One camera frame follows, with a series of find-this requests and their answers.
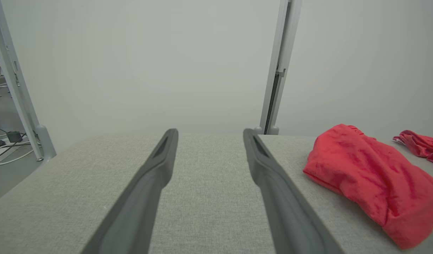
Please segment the gray fabric surface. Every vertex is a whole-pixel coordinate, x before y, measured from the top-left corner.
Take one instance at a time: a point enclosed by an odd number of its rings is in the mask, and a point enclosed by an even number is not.
[[[0,199],[0,253],[79,253],[160,137],[85,140],[41,166]],[[357,204],[302,173],[314,137],[261,138],[346,253],[401,252]],[[433,163],[386,143],[433,176]],[[150,253],[274,253],[241,134],[179,134]],[[433,234],[407,253],[433,253]]]

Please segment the gray floor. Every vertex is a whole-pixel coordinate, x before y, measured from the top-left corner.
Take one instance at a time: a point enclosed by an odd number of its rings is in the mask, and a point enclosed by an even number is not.
[[[5,89],[0,90],[0,128],[9,131],[24,132],[14,102]],[[31,146],[22,146],[2,162],[20,157],[31,150]],[[0,197],[29,176],[42,163],[36,161],[34,153],[15,162],[0,166]]]

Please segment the white partition panel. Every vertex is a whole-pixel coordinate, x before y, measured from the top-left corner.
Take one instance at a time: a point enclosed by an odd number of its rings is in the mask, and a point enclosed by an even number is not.
[[[259,125],[279,0],[2,3],[58,152],[102,133]]]
[[[433,0],[302,2],[280,135],[433,136]]]

